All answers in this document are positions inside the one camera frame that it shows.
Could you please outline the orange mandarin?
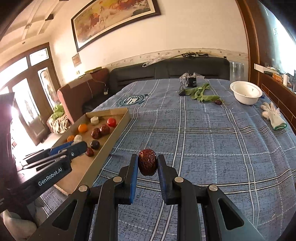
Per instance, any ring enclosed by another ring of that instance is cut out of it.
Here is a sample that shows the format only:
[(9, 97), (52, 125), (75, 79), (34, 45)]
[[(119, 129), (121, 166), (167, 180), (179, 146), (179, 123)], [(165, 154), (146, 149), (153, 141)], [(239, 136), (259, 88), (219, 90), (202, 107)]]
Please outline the orange mandarin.
[(78, 126), (78, 132), (79, 133), (85, 133), (88, 131), (88, 125), (85, 123), (82, 123)]
[(67, 142), (72, 142), (74, 141), (75, 136), (74, 135), (70, 135), (67, 137)]

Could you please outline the long sugarcane piece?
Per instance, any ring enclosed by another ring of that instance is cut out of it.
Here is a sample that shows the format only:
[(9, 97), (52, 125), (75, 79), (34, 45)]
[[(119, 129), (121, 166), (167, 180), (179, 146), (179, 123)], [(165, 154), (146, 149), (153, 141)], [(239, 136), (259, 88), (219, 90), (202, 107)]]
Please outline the long sugarcane piece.
[(82, 138), (81, 135), (76, 135), (74, 137), (74, 140), (73, 140), (74, 143), (78, 143), (78, 142), (81, 142), (81, 141), (83, 141), (83, 138)]

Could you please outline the wrinkled red date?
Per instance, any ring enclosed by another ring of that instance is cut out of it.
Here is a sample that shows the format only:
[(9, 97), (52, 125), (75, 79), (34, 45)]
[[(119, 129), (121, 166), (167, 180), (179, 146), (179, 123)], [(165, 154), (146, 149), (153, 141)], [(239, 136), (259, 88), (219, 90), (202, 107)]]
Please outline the wrinkled red date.
[(86, 156), (88, 157), (93, 157), (94, 156), (94, 151), (92, 148), (88, 147), (86, 152), (85, 152)]

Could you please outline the dark purple plum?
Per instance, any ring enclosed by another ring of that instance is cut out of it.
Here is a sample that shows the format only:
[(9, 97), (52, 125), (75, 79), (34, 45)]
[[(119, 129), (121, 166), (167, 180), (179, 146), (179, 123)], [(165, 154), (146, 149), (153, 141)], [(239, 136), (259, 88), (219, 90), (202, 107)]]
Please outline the dark purple plum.
[(94, 150), (98, 150), (100, 148), (100, 142), (98, 140), (92, 140), (90, 147)]

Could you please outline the large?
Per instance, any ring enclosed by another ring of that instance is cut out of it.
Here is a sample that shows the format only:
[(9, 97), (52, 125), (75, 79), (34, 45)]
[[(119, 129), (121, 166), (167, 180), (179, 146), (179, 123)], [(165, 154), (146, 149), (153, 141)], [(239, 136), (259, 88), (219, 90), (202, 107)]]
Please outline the large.
[(93, 139), (95, 140), (98, 140), (101, 138), (101, 132), (100, 132), (100, 129), (99, 128), (94, 128), (92, 133), (91, 133), (91, 136)]

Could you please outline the hexagonal sugarcane piece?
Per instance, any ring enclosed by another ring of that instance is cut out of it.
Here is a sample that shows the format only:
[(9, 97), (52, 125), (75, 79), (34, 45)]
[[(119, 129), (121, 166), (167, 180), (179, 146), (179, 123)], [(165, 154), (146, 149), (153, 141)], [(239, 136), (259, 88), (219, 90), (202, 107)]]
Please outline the hexagonal sugarcane piece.
[(97, 125), (99, 123), (99, 117), (98, 116), (93, 116), (91, 119), (90, 119), (90, 122), (92, 125)]

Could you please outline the large red date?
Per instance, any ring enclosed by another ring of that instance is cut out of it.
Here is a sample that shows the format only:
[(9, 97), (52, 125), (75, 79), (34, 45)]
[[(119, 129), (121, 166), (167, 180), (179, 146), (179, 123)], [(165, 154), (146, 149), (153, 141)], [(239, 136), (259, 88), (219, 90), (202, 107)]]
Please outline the large red date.
[(110, 127), (106, 124), (103, 124), (100, 128), (99, 128), (100, 134), (102, 136), (106, 136), (108, 134), (110, 134)]

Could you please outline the red cherry tomato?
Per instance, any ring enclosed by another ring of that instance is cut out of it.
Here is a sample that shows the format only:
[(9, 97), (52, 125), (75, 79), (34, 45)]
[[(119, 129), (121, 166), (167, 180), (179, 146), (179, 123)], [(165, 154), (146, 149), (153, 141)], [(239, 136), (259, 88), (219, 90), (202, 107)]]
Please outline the red cherry tomato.
[(115, 128), (117, 125), (116, 119), (115, 118), (108, 118), (107, 125), (111, 128)]

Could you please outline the small red date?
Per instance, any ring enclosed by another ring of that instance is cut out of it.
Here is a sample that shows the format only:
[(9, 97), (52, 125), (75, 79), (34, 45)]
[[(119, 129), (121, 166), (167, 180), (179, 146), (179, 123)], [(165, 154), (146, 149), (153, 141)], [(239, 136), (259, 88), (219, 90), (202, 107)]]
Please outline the small red date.
[(157, 170), (156, 153), (151, 149), (141, 150), (138, 155), (138, 168), (144, 176), (153, 176)]

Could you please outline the cardboard tray box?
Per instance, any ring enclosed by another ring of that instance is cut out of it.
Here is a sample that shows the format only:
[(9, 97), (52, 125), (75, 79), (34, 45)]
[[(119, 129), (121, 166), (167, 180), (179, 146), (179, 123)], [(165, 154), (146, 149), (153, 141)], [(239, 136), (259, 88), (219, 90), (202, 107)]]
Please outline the cardboard tray box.
[(81, 185), (92, 186), (129, 121), (128, 108), (90, 112), (79, 118), (53, 147), (67, 143), (71, 137), (78, 137), (86, 142), (88, 148), (72, 160), (72, 171), (55, 187), (68, 196)]

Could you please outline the wooden glass door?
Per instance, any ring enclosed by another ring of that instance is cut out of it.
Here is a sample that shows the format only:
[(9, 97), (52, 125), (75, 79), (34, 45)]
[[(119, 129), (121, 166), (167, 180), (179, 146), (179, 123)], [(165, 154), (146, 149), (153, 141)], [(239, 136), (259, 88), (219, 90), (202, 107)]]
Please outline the wooden glass door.
[(1, 90), (15, 94), (19, 120), (35, 145), (49, 135), (48, 118), (61, 87), (50, 49), (45, 43), (1, 64)]

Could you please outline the black leather sofa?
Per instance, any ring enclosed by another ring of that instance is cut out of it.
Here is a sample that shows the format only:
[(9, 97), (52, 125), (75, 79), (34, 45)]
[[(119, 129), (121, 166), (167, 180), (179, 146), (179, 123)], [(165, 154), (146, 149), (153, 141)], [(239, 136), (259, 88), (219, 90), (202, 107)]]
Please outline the black leather sofa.
[(179, 78), (184, 73), (197, 73), (207, 79), (230, 79), (230, 62), (220, 57), (182, 57), (160, 61), (148, 67), (135, 64), (111, 70), (107, 75), (108, 94), (97, 94), (82, 105), (83, 113), (91, 112), (108, 98), (135, 81)]

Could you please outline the green leafy vegetable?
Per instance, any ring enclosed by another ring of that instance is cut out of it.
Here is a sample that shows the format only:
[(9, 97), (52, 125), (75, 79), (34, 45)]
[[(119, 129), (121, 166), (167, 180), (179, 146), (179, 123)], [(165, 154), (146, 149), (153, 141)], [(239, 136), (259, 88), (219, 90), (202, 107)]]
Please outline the green leafy vegetable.
[(197, 100), (199, 102), (215, 102), (215, 100), (223, 101), (218, 95), (206, 95), (205, 91), (210, 90), (211, 85), (205, 83), (200, 87), (188, 88), (185, 89), (186, 96), (189, 96), (192, 100)]

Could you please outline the white work glove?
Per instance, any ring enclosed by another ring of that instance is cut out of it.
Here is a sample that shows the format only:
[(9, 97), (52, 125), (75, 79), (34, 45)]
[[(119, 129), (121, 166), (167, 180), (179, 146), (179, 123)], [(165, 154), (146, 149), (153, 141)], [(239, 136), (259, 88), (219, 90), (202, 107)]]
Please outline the white work glove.
[(273, 102), (264, 102), (260, 108), (263, 110), (261, 115), (270, 121), (273, 130), (279, 131), (287, 127), (287, 123), (281, 117), (280, 109), (276, 108)]

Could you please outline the framed horse painting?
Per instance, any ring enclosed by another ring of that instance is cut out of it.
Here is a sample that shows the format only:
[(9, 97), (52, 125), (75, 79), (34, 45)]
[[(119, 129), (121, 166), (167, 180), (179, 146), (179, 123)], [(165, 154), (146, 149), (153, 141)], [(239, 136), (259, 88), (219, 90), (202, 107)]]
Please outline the framed horse painting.
[(91, 1), (71, 19), (76, 51), (123, 26), (159, 15), (157, 1)]

